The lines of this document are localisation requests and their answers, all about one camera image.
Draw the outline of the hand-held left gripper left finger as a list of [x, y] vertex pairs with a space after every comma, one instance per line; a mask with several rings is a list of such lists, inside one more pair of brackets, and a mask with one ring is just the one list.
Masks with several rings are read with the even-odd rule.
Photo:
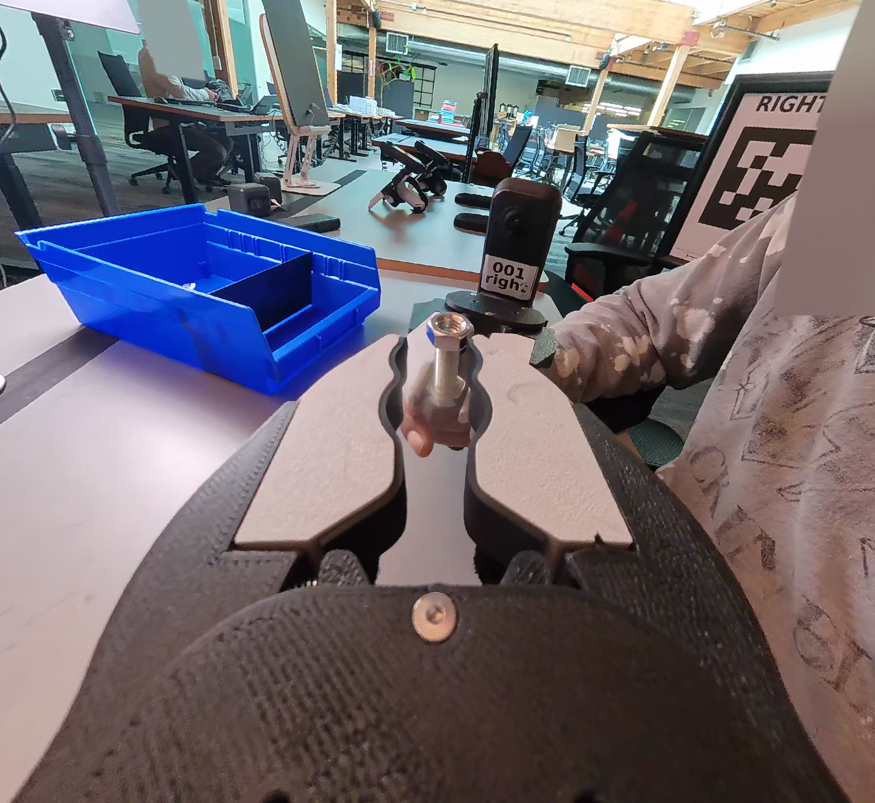
[[386, 552], [407, 499], [401, 390], [407, 340], [379, 338], [303, 393], [235, 534], [240, 549]]

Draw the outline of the silver hex nut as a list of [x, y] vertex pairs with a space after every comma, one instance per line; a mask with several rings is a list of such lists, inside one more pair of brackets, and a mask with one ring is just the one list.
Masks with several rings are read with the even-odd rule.
[[425, 321], [425, 332], [437, 353], [461, 353], [474, 325], [463, 314], [436, 312]]

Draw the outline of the silver steel bolt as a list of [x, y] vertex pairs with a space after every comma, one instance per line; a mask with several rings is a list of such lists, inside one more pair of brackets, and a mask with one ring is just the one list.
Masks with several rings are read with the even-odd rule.
[[466, 339], [461, 353], [437, 353], [425, 332], [425, 321], [411, 330], [407, 342], [407, 379], [404, 407], [428, 414], [434, 409], [453, 409], [466, 420], [468, 382]]

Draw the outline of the blue plastic bin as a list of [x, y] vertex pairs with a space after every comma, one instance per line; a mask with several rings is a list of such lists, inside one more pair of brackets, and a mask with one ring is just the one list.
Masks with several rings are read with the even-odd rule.
[[[275, 394], [380, 306], [376, 253], [356, 243], [203, 204], [16, 232], [79, 322]], [[304, 252], [312, 305], [268, 332], [211, 294]]]

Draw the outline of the person's right hand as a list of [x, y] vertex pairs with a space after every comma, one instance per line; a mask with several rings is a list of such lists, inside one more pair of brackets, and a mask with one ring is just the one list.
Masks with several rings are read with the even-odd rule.
[[432, 454], [436, 446], [465, 449], [472, 440], [472, 430], [460, 412], [434, 409], [425, 414], [419, 409], [404, 408], [401, 434], [421, 458]]

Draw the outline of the spare black gripper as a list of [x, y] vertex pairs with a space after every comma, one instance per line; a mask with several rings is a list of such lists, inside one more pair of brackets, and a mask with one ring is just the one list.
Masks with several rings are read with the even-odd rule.
[[413, 148], [423, 167], [423, 171], [417, 175], [418, 185], [425, 193], [443, 198], [447, 181], [454, 179], [454, 169], [443, 154], [433, 150], [426, 142], [416, 139]]
[[380, 141], [379, 147], [381, 159], [385, 162], [399, 164], [401, 169], [369, 201], [367, 209], [373, 210], [379, 202], [392, 208], [398, 208], [404, 204], [410, 207], [413, 214], [421, 215], [428, 207], [429, 200], [417, 175], [425, 172], [425, 166], [414, 155], [399, 149], [392, 142]]

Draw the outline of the black mesh office chair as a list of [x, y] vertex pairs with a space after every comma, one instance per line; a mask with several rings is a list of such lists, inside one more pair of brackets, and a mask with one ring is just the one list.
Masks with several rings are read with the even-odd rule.
[[657, 274], [680, 229], [674, 218], [706, 136], [645, 128], [565, 247], [564, 280], [585, 299]]

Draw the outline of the black computer monitor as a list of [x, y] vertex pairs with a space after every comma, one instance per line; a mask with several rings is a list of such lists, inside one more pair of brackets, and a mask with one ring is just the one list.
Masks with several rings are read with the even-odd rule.
[[499, 74], [499, 46], [494, 44], [485, 57], [483, 86], [477, 93], [470, 121], [469, 139], [474, 149], [487, 149], [494, 125], [495, 98]]

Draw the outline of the black bin divider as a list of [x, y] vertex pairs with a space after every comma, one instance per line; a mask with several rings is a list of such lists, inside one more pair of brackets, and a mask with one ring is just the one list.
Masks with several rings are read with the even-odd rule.
[[248, 307], [262, 332], [268, 332], [312, 305], [312, 253], [304, 252], [211, 295]]

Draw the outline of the black framed marker board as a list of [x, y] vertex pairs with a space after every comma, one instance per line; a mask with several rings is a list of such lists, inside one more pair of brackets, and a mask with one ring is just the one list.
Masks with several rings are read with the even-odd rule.
[[673, 218], [666, 257], [688, 262], [801, 185], [833, 72], [738, 76]]

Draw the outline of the small black device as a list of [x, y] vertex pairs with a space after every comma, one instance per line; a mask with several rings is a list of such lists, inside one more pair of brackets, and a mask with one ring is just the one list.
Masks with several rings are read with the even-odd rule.
[[282, 207], [268, 185], [260, 183], [232, 184], [226, 189], [226, 195], [228, 209], [241, 215], [268, 218]]

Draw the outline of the black board wooden stand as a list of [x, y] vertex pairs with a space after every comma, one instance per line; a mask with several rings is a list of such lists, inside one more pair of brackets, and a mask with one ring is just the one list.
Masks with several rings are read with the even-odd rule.
[[262, 40], [290, 134], [281, 189], [320, 199], [337, 183], [311, 178], [317, 141], [331, 131], [329, 114], [300, 0], [262, 0]]

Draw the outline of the wooden office desk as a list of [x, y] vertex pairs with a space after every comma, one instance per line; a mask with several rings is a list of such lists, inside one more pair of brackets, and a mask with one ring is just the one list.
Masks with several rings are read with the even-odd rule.
[[151, 119], [163, 119], [170, 123], [173, 136], [173, 147], [168, 152], [175, 173], [175, 180], [180, 184], [185, 202], [197, 201], [199, 192], [197, 180], [191, 174], [190, 159], [195, 150], [186, 147], [184, 131], [187, 126], [211, 127], [222, 131], [232, 139], [234, 149], [232, 155], [240, 159], [245, 181], [252, 183], [256, 174], [262, 171], [261, 136], [273, 131], [277, 118], [270, 115], [257, 115], [238, 109], [222, 109], [214, 105], [191, 104], [170, 101], [153, 101], [148, 98], [117, 98], [111, 96], [109, 102], [121, 108], [122, 104], [145, 109]]

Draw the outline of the black swivel office chair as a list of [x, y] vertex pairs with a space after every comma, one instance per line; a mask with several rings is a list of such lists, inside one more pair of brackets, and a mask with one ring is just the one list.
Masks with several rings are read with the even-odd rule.
[[[139, 99], [143, 97], [122, 55], [98, 51], [97, 57], [103, 66], [105, 74], [108, 76], [111, 87], [115, 92], [115, 97], [119, 99]], [[168, 152], [161, 152], [158, 146], [151, 143], [152, 129], [148, 112], [145, 109], [125, 104], [122, 104], [121, 108], [124, 114], [124, 139], [126, 145], [135, 150], [163, 155], [166, 160], [163, 164], [154, 165], [129, 175], [129, 184], [137, 186], [140, 178], [154, 177], [164, 181], [162, 193], [169, 194], [171, 183], [175, 180], [176, 176], [172, 169], [170, 154]]]

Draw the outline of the black light stand pole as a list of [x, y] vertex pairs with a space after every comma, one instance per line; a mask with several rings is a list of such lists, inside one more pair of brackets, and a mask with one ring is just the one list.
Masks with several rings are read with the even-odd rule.
[[108, 172], [106, 153], [94, 127], [82, 83], [68, 48], [68, 23], [36, 11], [31, 13], [31, 17], [46, 44], [72, 120], [76, 148], [86, 166], [102, 215], [116, 216], [120, 213], [120, 208]]

